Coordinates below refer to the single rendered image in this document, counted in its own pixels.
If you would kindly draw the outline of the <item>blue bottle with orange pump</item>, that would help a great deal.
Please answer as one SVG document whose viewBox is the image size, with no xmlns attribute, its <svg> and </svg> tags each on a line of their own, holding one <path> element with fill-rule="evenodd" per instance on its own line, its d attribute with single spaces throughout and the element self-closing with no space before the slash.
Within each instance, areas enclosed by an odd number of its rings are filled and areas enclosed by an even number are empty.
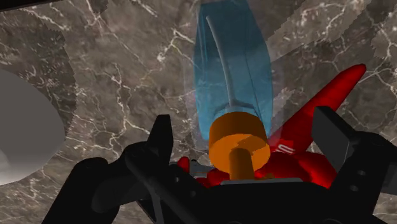
<svg viewBox="0 0 397 224">
<path fill-rule="evenodd" d="M 247 0 L 201 4 L 193 73 L 209 160 L 231 180 L 254 179 L 270 157 L 273 90 L 268 48 Z"/>
</svg>

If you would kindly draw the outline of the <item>grey round object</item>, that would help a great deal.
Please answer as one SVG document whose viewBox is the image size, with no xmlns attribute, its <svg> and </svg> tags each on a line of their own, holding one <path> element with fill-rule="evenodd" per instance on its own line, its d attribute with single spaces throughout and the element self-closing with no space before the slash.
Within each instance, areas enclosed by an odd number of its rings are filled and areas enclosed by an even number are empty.
<svg viewBox="0 0 397 224">
<path fill-rule="evenodd" d="M 0 186 L 38 171 L 62 146 L 64 124 L 50 101 L 0 69 Z"/>
</svg>

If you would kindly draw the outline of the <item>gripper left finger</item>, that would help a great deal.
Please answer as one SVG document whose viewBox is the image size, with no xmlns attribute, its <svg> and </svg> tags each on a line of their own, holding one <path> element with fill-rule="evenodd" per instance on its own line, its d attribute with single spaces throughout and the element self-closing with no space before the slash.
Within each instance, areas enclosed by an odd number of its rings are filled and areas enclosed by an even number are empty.
<svg viewBox="0 0 397 224">
<path fill-rule="evenodd" d="M 195 196 L 202 185 L 176 164 L 169 115 L 157 116 L 145 142 L 127 146 L 112 163 L 78 162 L 41 224 L 113 224 L 120 206 L 137 202 L 153 224 L 202 224 Z"/>
</svg>

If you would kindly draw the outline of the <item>red handled tool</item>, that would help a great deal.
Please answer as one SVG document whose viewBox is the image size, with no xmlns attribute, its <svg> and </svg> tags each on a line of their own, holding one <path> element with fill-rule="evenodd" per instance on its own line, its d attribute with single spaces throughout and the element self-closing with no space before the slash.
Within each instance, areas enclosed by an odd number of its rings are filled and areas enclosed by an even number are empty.
<svg viewBox="0 0 397 224">
<path fill-rule="evenodd" d="M 210 127 L 209 157 L 216 164 L 200 171 L 195 180 L 206 188 L 230 181 L 225 168 L 233 157 L 232 148 L 242 143 L 250 157 L 233 158 L 250 168 L 253 179 L 298 178 L 329 188 L 337 175 L 335 168 L 325 156 L 307 151 L 313 142 L 314 112 L 319 106 L 336 111 L 365 72 L 366 66 L 358 64 L 339 73 L 270 137 L 257 116 L 243 111 L 221 115 Z"/>
</svg>

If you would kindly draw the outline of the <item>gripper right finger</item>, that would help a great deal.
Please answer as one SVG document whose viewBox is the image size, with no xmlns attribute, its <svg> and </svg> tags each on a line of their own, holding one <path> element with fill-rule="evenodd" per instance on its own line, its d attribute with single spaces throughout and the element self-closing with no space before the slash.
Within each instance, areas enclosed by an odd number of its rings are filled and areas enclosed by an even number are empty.
<svg viewBox="0 0 397 224">
<path fill-rule="evenodd" d="M 337 172 L 316 224 L 387 224 L 373 212 L 380 193 L 397 194 L 397 146 L 328 106 L 315 108 L 311 137 Z"/>
</svg>

